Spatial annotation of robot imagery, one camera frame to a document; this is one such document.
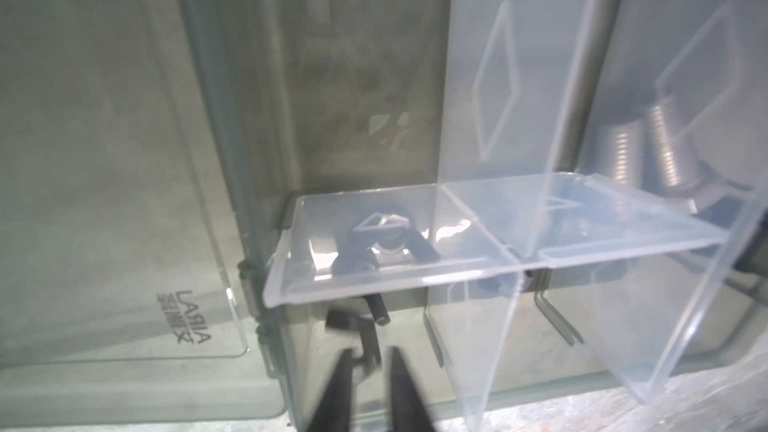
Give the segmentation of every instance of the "metal screw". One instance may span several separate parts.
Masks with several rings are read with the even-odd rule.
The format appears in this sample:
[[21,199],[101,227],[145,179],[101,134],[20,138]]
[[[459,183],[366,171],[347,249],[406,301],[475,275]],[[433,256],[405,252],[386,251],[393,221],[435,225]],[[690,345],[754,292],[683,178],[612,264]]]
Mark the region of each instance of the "metal screw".
[[624,186],[639,188],[643,181],[643,121],[604,125],[598,140],[596,172]]
[[658,100],[647,111],[650,143],[661,185],[668,195],[690,192],[701,184],[699,159],[683,129],[673,96]]

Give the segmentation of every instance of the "diamond-shaped marking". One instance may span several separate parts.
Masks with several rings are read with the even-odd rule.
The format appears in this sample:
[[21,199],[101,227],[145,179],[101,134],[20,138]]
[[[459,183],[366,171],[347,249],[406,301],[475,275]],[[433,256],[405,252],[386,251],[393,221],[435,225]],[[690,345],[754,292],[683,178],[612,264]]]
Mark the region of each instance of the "diamond-shaped marking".
[[[488,63],[492,58],[492,52],[494,45],[498,40],[504,40],[504,51],[506,53],[506,63],[509,78],[509,98],[504,104],[504,109],[499,115],[498,120],[493,128],[493,131],[488,136],[488,131],[485,130],[483,125],[483,111],[481,109],[481,97],[480,87],[485,79],[486,69]],[[496,14],[496,21],[491,29],[491,35],[488,38],[488,43],[485,45],[485,52],[483,53],[482,60],[480,61],[480,67],[475,77],[475,81],[472,84],[472,111],[475,115],[475,131],[478,138],[478,147],[480,149],[480,157],[483,161],[488,160],[488,156],[493,151],[498,141],[499,135],[504,129],[504,124],[509,118],[510,112],[514,108],[514,104],[520,95],[520,84],[518,79],[518,64],[517,55],[514,48],[514,36],[512,33],[512,5],[509,0],[505,0],[498,7]]]
[[576,202],[574,200],[569,200],[567,198],[549,196],[547,197],[547,202],[544,207],[547,210],[547,212],[552,212],[555,210],[563,210],[566,208],[581,207],[581,203]]
[[736,16],[732,10],[729,2],[723,3],[717,7],[715,12],[712,13],[709,19],[696,31],[693,37],[687,44],[680,50],[680,52],[672,59],[667,67],[659,74],[656,79],[654,87],[656,88],[656,97],[658,100],[663,99],[669,90],[669,80],[674,75],[674,72],[685,63],[686,59],[696,53],[700,43],[705,42],[707,35],[715,30],[718,23],[724,22],[725,29],[725,48],[727,50],[726,56],[728,57],[727,74],[729,77],[728,85],[717,94],[717,96],[710,102],[703,110],[701,110],[696,117],[688,122],[673,139],[677,137],[686,136],[688,131],[694,127],[699,120],[708,116],[712,111],[715,111],[723,106],[723,104],[735,93],[740,87],[742,79],[744,78],[744,54],[741,53],[738,37],[736,36]]
[[374,212],[366,220],[355,226],[353,230],[355,232],[369,232],[392,228],[408,228],[410,222],[408,217],[398,216],[397,214]]

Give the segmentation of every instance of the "transparent plastic lid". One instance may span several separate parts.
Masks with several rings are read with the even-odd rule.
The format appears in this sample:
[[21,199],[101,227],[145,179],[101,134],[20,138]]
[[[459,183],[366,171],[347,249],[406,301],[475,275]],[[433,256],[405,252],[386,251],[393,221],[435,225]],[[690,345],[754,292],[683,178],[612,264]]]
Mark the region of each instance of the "transparent plastic lid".
[[0,15],[0,427],[281,412],[176,0]]
[[[438,183],[299,198],[264,302],[428,285],[448,317],[445,289],[552,268],[552,305],[652,398],[766,206],[762,3],[622,0],[579,167],[558,174],[604,3],[452,0]],[[477,340],[501,347],[506,317]],[[448,371],[477,427],[494,360],[467,367],[480,382]]]

